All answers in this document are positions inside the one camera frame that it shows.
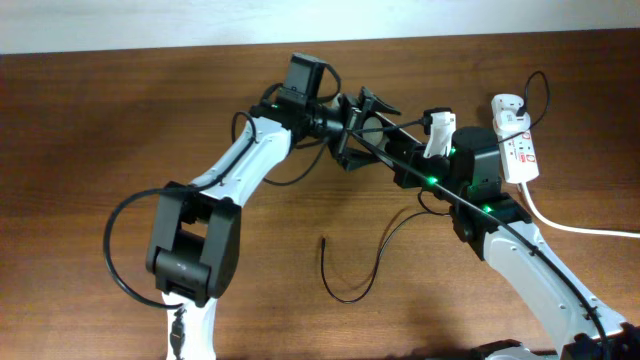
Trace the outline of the black Galaxy flip phone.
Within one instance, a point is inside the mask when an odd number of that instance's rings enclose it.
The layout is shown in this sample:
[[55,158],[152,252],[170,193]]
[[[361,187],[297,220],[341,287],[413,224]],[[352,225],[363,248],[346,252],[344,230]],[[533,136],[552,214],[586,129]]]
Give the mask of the black Galaxy flip phone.
[[385,135],[381,131],[383,124],[377,117],[367,118],[362,125],[362,138],[375,147],[384,145]]

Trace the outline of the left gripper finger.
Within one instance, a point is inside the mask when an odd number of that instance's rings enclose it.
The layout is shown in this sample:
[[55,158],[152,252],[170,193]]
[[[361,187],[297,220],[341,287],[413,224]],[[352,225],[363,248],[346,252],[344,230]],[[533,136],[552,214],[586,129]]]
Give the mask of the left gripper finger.
[[359,102],[360,108],[365,114],[370,112],[379,112],[390,115],[401,114],[399,109],[379,98],[367,87],[362,87],[360,89]]
[[370,152],[347,148],[344,153],[344,170],[347,172],[379,162],[380,159]]

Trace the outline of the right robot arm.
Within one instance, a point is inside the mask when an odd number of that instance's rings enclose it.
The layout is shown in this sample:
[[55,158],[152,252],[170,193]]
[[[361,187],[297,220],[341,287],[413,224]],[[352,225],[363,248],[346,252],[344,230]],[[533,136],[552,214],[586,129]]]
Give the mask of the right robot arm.
[[636,359],[639,329],[593,294],[555,255],[527,211],[502,192],[495,133],[453,132],[451,155],[423,158],[422,144],[386,123],[390,139],[375,145],[363,130],[351,136],[389,162],[406,185],[449,203],[458,238],[514,288],[551,338],[562,359]]

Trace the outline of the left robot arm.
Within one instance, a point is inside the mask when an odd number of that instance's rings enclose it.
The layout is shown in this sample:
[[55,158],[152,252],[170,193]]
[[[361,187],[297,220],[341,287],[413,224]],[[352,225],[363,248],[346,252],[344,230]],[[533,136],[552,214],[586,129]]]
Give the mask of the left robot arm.
[[362,88],[357,97],[316,97],[275,84],[245,112],[243,132],[209,170],[189,184],[162,188],[145,267],[167,311],[167,356],[213,359],[216,305],[239,260],[242,210],[268,173],[306,138],[345,167],[372,157],[347,147],[369,119],[396,108]]

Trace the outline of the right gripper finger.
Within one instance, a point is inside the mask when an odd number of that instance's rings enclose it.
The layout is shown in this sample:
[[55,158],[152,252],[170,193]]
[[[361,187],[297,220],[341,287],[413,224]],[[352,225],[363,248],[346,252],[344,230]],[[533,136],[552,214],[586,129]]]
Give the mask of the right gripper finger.
[[402,135],[408,135],[408,133],[406,132],[407,128],[411,126],[423,125],[423,121],[421,119],[396,124],[381,113],[376,113],[375,118],[380,123],[380,127],[377,131],[374,142],[375,146],[378,148],[383,148],[391,140],[390,135],[392,133],[399,131]]
[[405,170],[402,166],[401,157],[399,156],[403,141],[397,136],[382,136],[382,142],[378,145],[366,140],[363,136],[351,133],[351,137],[354,138],[360,145],[364,146],[369,152],[371,152],[378,160],[383,162],[392,171],[398,173]]

